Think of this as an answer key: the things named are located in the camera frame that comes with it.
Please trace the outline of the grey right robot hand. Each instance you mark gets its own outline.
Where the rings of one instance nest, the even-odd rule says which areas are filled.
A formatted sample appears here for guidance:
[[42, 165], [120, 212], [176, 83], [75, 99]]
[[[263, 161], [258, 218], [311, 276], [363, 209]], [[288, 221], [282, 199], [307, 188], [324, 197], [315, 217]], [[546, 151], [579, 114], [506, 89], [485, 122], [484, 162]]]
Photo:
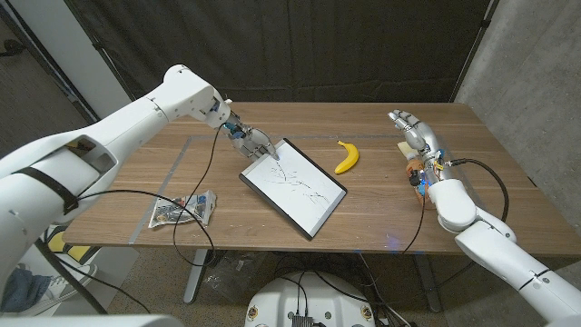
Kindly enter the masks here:
[[403, 132], [408, 145], [418, 151], [428, 183], [434, 184], [446, 179], [446, 175], [437, 169], [441, 147], [431, 128], [413, 114], [401, 110], [389, 112], [388, 116]]

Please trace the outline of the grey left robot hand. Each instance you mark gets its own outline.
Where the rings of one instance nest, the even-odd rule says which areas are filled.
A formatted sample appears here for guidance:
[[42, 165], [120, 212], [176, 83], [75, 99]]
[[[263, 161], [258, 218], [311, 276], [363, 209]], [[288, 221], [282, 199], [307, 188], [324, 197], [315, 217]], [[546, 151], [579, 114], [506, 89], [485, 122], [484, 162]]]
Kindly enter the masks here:
[[255, 162], [265, 154], [279, 160], [269, 136], [258, 128], [244, 124], [236, 113], [231, 112], [222, 130], [231, 140], [232, 146], [251, 161]]

